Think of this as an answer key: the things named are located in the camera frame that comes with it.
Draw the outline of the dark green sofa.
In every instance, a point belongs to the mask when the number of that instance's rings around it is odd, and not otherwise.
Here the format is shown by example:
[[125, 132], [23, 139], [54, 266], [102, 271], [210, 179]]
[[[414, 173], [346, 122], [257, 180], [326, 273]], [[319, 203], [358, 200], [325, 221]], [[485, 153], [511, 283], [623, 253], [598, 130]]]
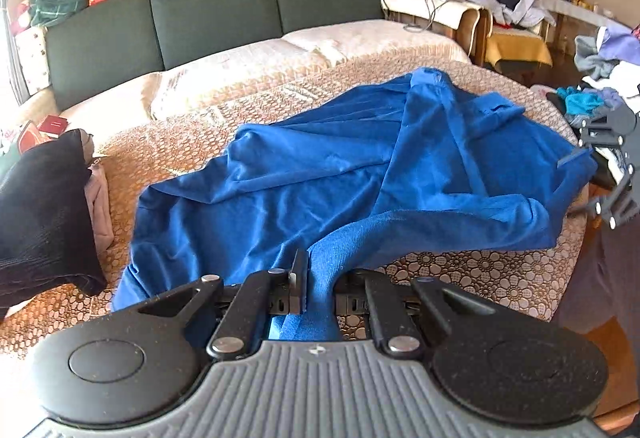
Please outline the dark green sofa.
[[109, 0], [44, 32], [50, 83], [15, 123], [60, 115], [117, 133], [328, 79], [337, 91], [467, 64], [453, 40], [384, 17], [381, 0]]

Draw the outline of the black garment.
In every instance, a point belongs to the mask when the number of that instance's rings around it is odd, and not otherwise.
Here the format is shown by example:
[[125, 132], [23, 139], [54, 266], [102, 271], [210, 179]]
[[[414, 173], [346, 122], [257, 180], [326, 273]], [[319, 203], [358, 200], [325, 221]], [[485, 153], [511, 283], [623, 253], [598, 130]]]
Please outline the black garment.
[[106, 287], [86, 186], [92, 137], [71, 129], [27, 150], [1, 182], [1, 316], [40, 293]]

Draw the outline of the blue shirt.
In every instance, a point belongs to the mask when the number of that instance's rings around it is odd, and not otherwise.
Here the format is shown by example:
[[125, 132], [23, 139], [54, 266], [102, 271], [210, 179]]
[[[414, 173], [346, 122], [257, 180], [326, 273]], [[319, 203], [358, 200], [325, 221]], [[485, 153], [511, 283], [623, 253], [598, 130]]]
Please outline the blue shirt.
[[411, 252], [554, 247], [596, 172], [498, 93], [474, 95], [420, 68], [272, 124], [238, 129], [199, 171], [140, 195], [113, 306], [215, 273], [240, 283], [309, 256], [307, 308], [275, 340], [336, 340], [335, 281]]

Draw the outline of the white long table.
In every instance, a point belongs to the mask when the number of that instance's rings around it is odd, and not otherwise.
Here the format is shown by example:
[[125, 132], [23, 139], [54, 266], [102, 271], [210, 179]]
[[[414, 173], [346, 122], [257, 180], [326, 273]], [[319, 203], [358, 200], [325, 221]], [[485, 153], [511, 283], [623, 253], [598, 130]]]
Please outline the white long table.
[[574, 5], [571, 2], [564, 0], [537, 0], [537, 2], [542, 8], [547, 9], [550, 13], [574, 18], [585, 22], [586, 24], [591, 24], [592, 26], [614, 27], [616, 29], [625, 29], [627, 32], [631, 31], [631, 28], [626, 27], [624, 24], [620, 24], [614, 19], [597, 14], [591, 9]]

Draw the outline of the yellow covered side table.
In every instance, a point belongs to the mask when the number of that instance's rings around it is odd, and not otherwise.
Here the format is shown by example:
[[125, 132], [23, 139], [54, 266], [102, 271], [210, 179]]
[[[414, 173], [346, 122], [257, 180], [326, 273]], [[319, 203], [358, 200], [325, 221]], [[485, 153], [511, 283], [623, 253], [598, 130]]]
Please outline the yellow covered side table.
[[553, 66], [546, 41], [528, 30], [494, 24], [486, 41], [485, 60], [492, 66], [500, 61], [523, 61]]

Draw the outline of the pink folded garment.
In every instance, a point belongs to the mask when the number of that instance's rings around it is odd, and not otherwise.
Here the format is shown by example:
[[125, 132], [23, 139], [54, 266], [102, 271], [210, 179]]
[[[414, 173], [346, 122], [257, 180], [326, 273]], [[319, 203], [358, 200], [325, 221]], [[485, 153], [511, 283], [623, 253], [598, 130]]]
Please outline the pink folded garment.
[[96, 254], [102, 255], [114, 242], [114, 231], [111, 220], [110, 201], [105, 171], [101, 164], [94, 163], [94, 143], [92, 136], [84, 129], [79, 131], [84, 158], [91, 173], [85, 196], [90, 215]]

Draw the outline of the person's grey trousers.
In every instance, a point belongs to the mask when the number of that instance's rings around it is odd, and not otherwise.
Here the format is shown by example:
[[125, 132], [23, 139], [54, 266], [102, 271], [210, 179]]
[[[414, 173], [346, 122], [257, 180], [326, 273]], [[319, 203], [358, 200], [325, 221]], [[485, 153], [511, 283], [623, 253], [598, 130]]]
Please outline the person's grey trousers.
[[579, 257], [553, 320], [588, 333], [616, 318], [630, 343], [639, 344], [639, 218], [601, 228]]

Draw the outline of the pile of clothes at right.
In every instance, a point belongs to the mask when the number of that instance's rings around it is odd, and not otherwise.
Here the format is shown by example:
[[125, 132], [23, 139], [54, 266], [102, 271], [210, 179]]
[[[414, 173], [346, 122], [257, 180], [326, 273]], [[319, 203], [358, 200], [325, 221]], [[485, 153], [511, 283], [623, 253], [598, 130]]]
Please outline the pile of clothes at right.
[[548, 95], [572, 128], [626, 106], [639, 113], [639, 26], [600, 27], [596, 35], [574, 39], [574, 65], [582, 73], [577, 86]]

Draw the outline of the red booklet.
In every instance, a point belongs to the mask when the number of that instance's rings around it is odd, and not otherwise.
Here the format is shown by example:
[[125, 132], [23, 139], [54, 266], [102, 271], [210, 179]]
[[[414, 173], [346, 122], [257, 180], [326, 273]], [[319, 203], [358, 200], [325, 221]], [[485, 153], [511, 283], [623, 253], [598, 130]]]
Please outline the red booklet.
[[48, 115], [38, 126], [39, 132], [49, 138], [60, 137], [68, 128], [68, 120], [58, 115]]

